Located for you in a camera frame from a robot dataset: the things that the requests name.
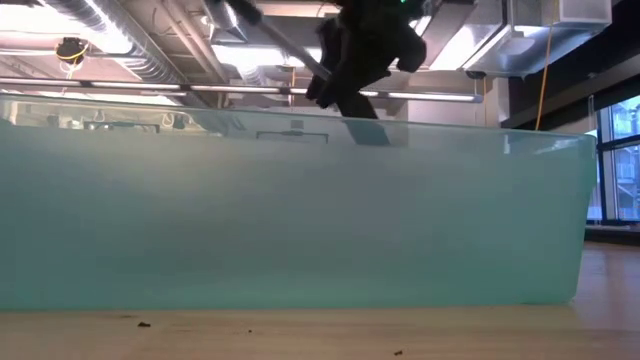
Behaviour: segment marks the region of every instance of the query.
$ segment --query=fluorescent light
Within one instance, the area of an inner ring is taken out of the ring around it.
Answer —
[[[220,92],[237,92],[237,93],[253,93],[253,94],[279,94],[280,89],[276,87],[260,87],[260,86],[227,86],[227,85],[193,85],[191,89],[194,91],[220,91]]]
[[[511,31],[510,26],[505,26],[500,30],[499,33],[496,34],[489,42],[487,42],[483,47],[478,50],[478,52],[469,59],[462,67],[467,70],[468,68],[475,65],[478,60],[482,59],[489,50],[491,50],[494,46],[496,46],[509,32]]]
[[[374,97],[374,96],[378,96],[380,93],[377,92],[377,91],[362,90],[362,91],[360,91],[360,94],[362,94],[364,96],[368,96],[368,97]]]
[[[233,65],[238,68],[285,65],[285,58],[282,51],[276,47],[224,45],[213,45],[212,47],[213,52],[221,63]],[[322,50],[319,48],[307,48],[306,50],[316,61],[320,61]],[[304,67],[304,64],[295,57],[289,58],[288,65]]]
[[[116,89],[144,89],[144,90],[180,90],[180,85],[174,84],[138,84],[110,81],[94,81],[94,86]]]
[[[76,92],[66,92],[64,94],[52,91],[39,91],[40,95],[55,98],[98,100],[108,102],[124,102],[145,105],[179,105],[166,96],[140,96],[140,95],[120,95],[120,94],[83,94]]]
[[[187,96],[186,92],[171,92],[171,91],[155,91],[155,90],[142,90],[140,91],[140,95],[145,96]]]
[[[43,86],[79,86],[75,80],[51,80],[51,79],[27,79],[27,78],[0,78],[1,84],[16,85],[43,85]]]
[[[307,89],[292,88],[289,90],[293,95],[304,95],[307,93]]]
[[[86,32],[86,26],[51,7],[2,5],[0,8],[1,31],[69,35]]]
[[[427,26],[431,22],[431,16],[425,16],[420,20],[413,20],[409,23],[409,26],[413,28],[413,30],[418,34],[418,36],[424,35],[424,32],[427,30]]]
[[[389,97],[393,99],[459,101],[459,102],[473,102],[476,99],[476,97],[473,95],[429,94],[429,93],[408,93],[408,92],[407,93],[390,92]]]
[[[475,45],[473,31],[468,26],[463,26],[429,65],[429,69],[458,70],[473,55]]]

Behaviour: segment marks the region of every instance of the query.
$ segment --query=wooden floor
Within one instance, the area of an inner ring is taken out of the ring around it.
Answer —
[[[640,249],[588,245],[568,306],[0,314],[0,359],[637,360]]]

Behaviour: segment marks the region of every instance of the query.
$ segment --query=window frame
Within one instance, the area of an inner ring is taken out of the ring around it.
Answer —
[[[640,146],[640,134],[631,135],[621,139],[614,139],[613,132],[613,105],[596,112],[597,124],[597,157],[602,219],[587,220],[587,224],[601,225],[634,225],[640,224],[640,220],[623,220],[620,218],[616,196],[616,150],[631,146]]]

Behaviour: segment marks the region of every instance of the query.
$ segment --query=glass tank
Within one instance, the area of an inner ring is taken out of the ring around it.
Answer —
[[[0,117],[0,310],[575,293],[590,136],[18,95]]]

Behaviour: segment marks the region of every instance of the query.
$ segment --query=yellow cable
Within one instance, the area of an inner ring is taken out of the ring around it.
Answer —
[[[558,0],[554,1],[555,9],[551,26],[549,26],[549,37],[547,38],[547,55],[544,61],[544,71],[542,72],[542,86],[540,87],[540,102],[538,103],[538,118],[536,119],[536,131],[540,130],[540,120],[542,119],[542,107],[544,105],[544,93],[547,90],[547,74],[549,72],[549,60],[551,58],[551,40],[553,38],[553,25],[558,21],[560,4]]]
[[[73,73],[76,71],[76,66],[78,66],[78,58],[76,57],[75,59],[73,59],[73,67],[71,68],[71,71],[69,71],[69,73],[67,74],[67,80],[71,80],[71,77],[73,76]]]
[[[78,52],[77,54],[73,54],[70,56],[60,56],[57,55],[58,59],[60,60],[75,60],[77,58],[79,58],[80,56],[84,55],[87,52],[87,49],[89,48],[89,45],[85,45],[84,49],[82,49],[80,52]]]
[[[294,66],[293,69],[291,70],[291,87],[294,88],[295,86],[296,86],[296,68]],[[296,97],[294,95],[289,95],[289,96],[291,96],[291,107],[293,107]]]

